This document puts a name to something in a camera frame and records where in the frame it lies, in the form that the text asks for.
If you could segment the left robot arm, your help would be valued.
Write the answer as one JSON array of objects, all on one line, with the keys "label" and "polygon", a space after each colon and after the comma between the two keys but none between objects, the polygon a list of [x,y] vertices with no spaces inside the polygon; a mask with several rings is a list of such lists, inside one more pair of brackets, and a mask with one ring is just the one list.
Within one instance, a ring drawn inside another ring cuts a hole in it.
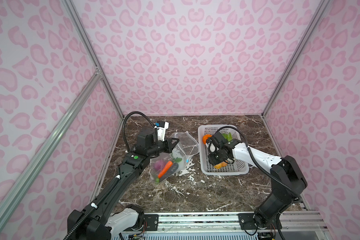
[{"label": "left robot arm", "polygon": [[65,240],[110,240],[112,233],[120,233],[107,227],[111,213],[129,186],[141,175],[152,158],[161,153],[170,154],[179,143],[178,138],[159,138],[156,129],[144,128],[136,144],[119,165],[119,173],[82,211],[74,210],[67,220]]}]

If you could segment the dark toy eggplant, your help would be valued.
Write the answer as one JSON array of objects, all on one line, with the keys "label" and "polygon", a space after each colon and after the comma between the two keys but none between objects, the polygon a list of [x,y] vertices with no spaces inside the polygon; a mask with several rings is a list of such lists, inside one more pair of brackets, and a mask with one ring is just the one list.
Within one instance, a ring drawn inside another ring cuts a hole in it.
[{"label": "dark toy eggplant", "polygon": [[158,177],[155,179],[155,182],[156,183],[161,183],[163,182],[164,180],[166,180],[167,178],[169,178],[170,176],[172,176],[173,174],[175,174],[178,170],[178,168],[176,170],[170,170],[167,174],[164,175],[163,178],[159,179]]}]

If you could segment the purple toy onion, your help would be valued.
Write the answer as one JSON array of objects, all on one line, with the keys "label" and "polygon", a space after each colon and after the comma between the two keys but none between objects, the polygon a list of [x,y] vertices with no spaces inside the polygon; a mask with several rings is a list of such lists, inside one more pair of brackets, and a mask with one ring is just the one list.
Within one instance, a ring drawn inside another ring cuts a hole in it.
[{"label": "purple toy onion", "polygon": [[166,160],[157,160],[153,164],[154,170],[160,172],[165,167],[166,164],[167,164]]}]

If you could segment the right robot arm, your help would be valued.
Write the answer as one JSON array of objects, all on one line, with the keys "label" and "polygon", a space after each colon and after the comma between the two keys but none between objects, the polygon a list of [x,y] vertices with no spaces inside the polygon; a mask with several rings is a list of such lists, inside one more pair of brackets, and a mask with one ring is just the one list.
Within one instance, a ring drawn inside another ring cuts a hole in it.
[{"label": "right robot arm", "polygon": [[242,161],[258,168],[271,179],[271,193],[255,209],[252,224],[259,229],[266,229],[276,224],[278,217],[290,205],[302,201],[301,194],[308,183],[291,156],[279,157],[256,150],[242,140],[228,139],[227,135],[216,132],[203,137],[203,144],[208,150],[211,165],[231,164]]}]

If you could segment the orange toy carrot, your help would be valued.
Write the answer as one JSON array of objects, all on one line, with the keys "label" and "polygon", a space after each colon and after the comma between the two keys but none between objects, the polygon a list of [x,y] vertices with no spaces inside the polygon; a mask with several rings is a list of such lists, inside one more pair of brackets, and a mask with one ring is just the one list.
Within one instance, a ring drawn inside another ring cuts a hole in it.
[{"label": "orange toy carrot", "polygon": [[161,179],[167,174],[170,170],[176,170],[178,168],[178,163],[181,162],[182,158],[175,158],[173,161],[168,161],[161,172],[158,174],[158,178]]}]

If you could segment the clear zip top bag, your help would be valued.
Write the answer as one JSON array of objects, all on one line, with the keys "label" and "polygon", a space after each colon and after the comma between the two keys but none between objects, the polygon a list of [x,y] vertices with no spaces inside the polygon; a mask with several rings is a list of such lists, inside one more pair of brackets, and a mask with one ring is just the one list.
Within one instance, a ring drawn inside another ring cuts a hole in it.
[{"label": "clear zip top bag", "polygon": [[198,142],[195,138],[191,136],[191,134],[188,131],[183,133],[174,133],[171,135],[171,137],[180,139],[180,142],[173,149],[173,152],[171,154],[162,153],[160,154],[159,157],[152,159],[150,162],[149,165],[150,181],[155,184],[159,184],[155,182],[155,179],[158,177],[158,174],[161,172],[161,171],[157,172],[154,170],[153,164],[155,161],[166,160],[168,162],[168,161],[173,161],[175,158],[182,158],[181,162],[178,163],[179,168],[175,173],[177,174],[178,172],[185,170],[189,162],[192,160],[192,158],[199,153]]}]

